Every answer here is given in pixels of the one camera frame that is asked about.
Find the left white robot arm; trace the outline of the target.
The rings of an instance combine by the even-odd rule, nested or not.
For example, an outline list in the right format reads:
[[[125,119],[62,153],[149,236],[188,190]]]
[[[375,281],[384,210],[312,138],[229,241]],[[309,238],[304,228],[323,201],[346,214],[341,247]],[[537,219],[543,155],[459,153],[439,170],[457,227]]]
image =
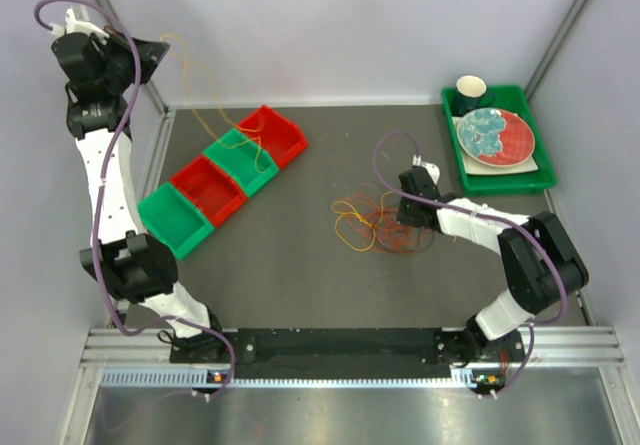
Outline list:
[[[165,42],[127,39],[69,8],[52,28],[51,50],[67,77],[66,122],[88,180],[92,206],[90,245],[80,251],[84,270],[109,306],[139,304],[161,317],[159,333],[176,362],[212,362],[227,350],[217,317],[180,283],[170,248],[141,219],[130,155],[132,85],[147,83],[169,50]]]

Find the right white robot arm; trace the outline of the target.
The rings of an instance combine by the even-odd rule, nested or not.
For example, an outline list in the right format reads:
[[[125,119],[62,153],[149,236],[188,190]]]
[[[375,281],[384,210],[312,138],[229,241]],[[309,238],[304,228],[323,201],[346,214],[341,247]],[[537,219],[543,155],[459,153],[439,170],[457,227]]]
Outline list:
[[[469,353],[487,361],[519,326],[557,303],[565,306],[568,295],[588,284],[589,272],[555,214],[507,214],[467,198],[442,195],[432,168],[418,163],[399,175],[396,220],[462,238],[501,258],[507,289],[472,316],[463,332]]]

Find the dark green cup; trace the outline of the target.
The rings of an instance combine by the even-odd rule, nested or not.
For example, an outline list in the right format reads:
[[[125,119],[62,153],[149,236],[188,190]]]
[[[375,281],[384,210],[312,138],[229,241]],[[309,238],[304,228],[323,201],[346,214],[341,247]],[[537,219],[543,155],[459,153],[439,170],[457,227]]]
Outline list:
[[[496,96],[488,90],[483,79],[474,75],[464,75],[457,79],[451,105],[452,114],[462,117],[484,107],[490,107]]]

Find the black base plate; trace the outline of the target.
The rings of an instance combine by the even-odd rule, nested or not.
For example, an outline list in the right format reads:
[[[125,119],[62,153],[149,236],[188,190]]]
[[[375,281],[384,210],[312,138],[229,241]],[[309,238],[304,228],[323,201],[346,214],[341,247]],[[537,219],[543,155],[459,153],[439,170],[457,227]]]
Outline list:
[[[521,334],[493,342],[442,328],[251,329],[227,331],[237,380],[443,378],[452,365],[515,364]]]

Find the red bin far end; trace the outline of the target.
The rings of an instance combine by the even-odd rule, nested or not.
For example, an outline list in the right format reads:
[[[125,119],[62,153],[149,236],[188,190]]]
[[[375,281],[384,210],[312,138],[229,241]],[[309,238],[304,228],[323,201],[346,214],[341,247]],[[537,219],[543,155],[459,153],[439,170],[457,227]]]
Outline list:
[[[284,169],[308,148],[308,140],[296,123],[262,105],[236,127],[264,148],[279,169]]]

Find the large green tray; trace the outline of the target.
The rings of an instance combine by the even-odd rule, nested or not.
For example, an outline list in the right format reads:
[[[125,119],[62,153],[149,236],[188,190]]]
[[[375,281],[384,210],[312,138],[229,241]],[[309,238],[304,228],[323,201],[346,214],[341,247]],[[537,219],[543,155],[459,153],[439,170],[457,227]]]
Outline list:
[[[498,174],[469,174],[464,166],[464,158],[467,157],[467,154],[457,139],[451,111],[455,88],[443,88],[441,99],[444,116],[463,192],[466,195],[476,197],[520,195],[542,193],[544,190],[555,187],[557,184],[556,173],[522,88],[519,85],[494,85],[489,86],[488,91],[495,94],[494,105],[497,108],[516,113],[530,126],[536,140],[532,160],[537,169],[523,173],[504,174],[500,172],[500,168],[495,168],[495,171],[499,172]]]

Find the aluminium frame rail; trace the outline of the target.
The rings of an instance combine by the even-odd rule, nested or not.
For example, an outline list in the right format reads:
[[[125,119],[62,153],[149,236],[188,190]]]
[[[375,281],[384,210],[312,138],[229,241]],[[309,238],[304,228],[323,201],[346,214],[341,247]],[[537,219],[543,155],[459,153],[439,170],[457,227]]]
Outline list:
[[[156,329],[127,337],[115,329],[89,332],[80,364],[84,367],[148,367],[169,363],[171,346]],[[621,367],[624,357],[611,327],[538,327],[529,365],[532,367]]]

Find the red and blue plate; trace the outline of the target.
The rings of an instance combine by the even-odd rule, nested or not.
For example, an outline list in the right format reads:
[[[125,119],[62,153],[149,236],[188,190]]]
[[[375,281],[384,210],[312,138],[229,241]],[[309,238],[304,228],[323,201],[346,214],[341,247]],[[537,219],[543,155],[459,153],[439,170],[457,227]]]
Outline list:
[[[533,156],[536,147],[533,130],[523,118],[493,107],[461,117],[456,137],[468,156],[492,168],[520,165]]]

